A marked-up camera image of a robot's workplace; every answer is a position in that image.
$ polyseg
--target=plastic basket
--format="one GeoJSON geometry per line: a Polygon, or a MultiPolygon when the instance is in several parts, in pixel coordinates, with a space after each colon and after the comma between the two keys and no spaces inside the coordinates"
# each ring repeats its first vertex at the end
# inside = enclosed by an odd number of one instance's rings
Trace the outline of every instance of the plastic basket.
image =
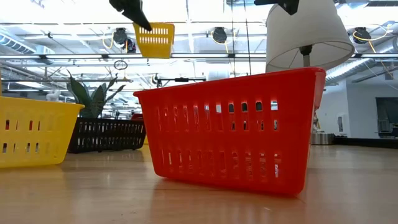
{"type": "Polygon", "coordinates": [[[140,149],[145,135],[143,119],[78,118],[68,152],[140,149]]]}
{"type": "Polygon", "coordinates": [[[174,44],[174,24],[151,22],[152,31],[133,24],[137,44],[145,58],[170,58],[174,44]]]}
{"type": "Polygon", "coordinates": [[[298,194],[325,76],[303,68],[135,92],[156,174],[298,194]]]}
{"type": "Polygon", "coordinates": [[[59,164],[83,105],[0,97],[0,168],[59,164]]]}

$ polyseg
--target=table surface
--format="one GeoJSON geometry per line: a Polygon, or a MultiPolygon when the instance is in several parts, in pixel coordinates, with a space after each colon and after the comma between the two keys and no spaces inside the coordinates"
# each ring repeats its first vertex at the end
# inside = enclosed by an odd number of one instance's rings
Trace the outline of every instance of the table surface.
{"type": "Polygon", "coordinates": [[[398,150],[314,146],[294,198],[157,177],[149,149],[0,170],[0,223],[398,223],[398,150]]]}

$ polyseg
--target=plant pot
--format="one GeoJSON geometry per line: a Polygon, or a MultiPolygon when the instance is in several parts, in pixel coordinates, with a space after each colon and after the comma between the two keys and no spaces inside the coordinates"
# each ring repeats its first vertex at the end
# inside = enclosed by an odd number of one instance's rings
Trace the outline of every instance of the plant pot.
{"type": "Polygon", "coordinates": [[[145,135],[143,119],[78,118],[68,152],[135,150],[142,147],[145,135]]]}

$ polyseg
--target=lamp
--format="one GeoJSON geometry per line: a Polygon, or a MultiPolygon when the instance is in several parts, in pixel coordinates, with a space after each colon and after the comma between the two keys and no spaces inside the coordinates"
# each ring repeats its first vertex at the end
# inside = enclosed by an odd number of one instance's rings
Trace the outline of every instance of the lamp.
{"type": "Polygon", "coordinates": [[[300,0],[289,15],[275,5],[267,19],[267,72],[291,68],[333,68],[354,53],[331,0],[300,0]]]}

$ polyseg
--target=potted plant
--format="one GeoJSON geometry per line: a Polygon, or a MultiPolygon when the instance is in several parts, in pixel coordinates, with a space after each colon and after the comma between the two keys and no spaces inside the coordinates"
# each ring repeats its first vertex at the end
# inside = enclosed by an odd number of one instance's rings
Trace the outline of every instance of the potted plant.
{"type": "Polygon", "coordinates": [[[125,85],[120,86],[107,97],[107,93],[115,84],[116,79],[112,79],[108,85],[103,83],[90,94],[84,83],[79,83],[70,75],[70,83],[67,88],[75,97],[75,102],[84,105],[85,108],[80,111],[80,117],[76,121],[69,143],[69,152],[101,152],[142,147],[146,135],[143,120],[98,118],[102,114],[104,105],[125,87],[125,85]]]}

